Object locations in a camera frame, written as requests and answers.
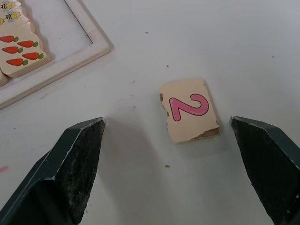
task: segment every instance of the puzzle piece with carrots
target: puzzle piece with carrots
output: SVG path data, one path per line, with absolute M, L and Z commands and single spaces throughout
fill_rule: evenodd
M 26 15 L 17 0 L 0 5 L 0 87 L 50 61 Z

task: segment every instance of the puzzle tile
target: puzzle tile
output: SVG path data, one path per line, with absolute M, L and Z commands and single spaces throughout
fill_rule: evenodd
M 5 76 L 1 71 L 0 71 L 0 87 L 3 85 L 7 84 L 8 82 L 8 77 Z
M 167 128 L 174 143 L 219 134 L 219 125 L 203 80 L 191 79 L 164 84 L 160 100 L 167 112 Z
M 50 61 L 30 22 L 0 33 L 0 68 L 12 78 L 19 77 Z

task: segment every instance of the number 2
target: number 2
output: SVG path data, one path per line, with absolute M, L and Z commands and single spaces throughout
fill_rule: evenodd
M 172 97 L 170 98 L 170 106 L 173 115 L 173 119 L 178 122 L 181 120 L 181 114 L 179 109 L 185 111 L 186 113 L 192 114 L 194 116 L 203 116 L 208 112 L 209 104 L 205 97 L 199 94 L 192 94 L 191 100 L 197 101 L 200 103 L 199 107 L 192 107 L 184 102 L 179 101 L 178 99 Z

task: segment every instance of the carrot picture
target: carrot picture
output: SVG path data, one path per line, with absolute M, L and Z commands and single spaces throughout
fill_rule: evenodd
M 21 53 L 23 52 L 23 48 L 18 48 L 18 47 L 7 47 L 7 48 L 2 48 L 2 51 L 10 54 L 16 54 L 16 53 Z
M 15 67 L 19 67 L 20 65 L 26 66 L 28 64 L 28 60 L 23 60 L 23 59 L 7 60 L 6 62 Z
M 14 37 L 14 36 L 4 36 L 4 37 L 0 37 L 0 41 L 4 41 L 4 42 L 17 42 L 19 40 L 19 37 Z
M 25 47 L 25 48 L 31 48 L 31 47 L 37 47 L 38 46 L 38 42 L 33 42 L 33 41 L 21 41 L 18 42 L 18 45 Z
M 31 52 L 31 53 L 24 54 L 22 56 L 29 60 L 37 60 L 37 59 L 42 59 L 44 57 L 44 54 L 38 54 L 37 52 Z

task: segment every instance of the bee picture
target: bee picture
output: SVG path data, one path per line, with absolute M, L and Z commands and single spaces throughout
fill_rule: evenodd
M 12 1 L 4 1 L 1 5 L 1 8 L 4 10 L 4 12 L 10 11 L 13 7 L 15 7 L 15 3 Z
M 7 12 L 7 15 L 5 18 L 8 20 L 8 22 L 13 22 L 16 19 L 18 19 L 21 16 L 19 12 L 9 11 Z

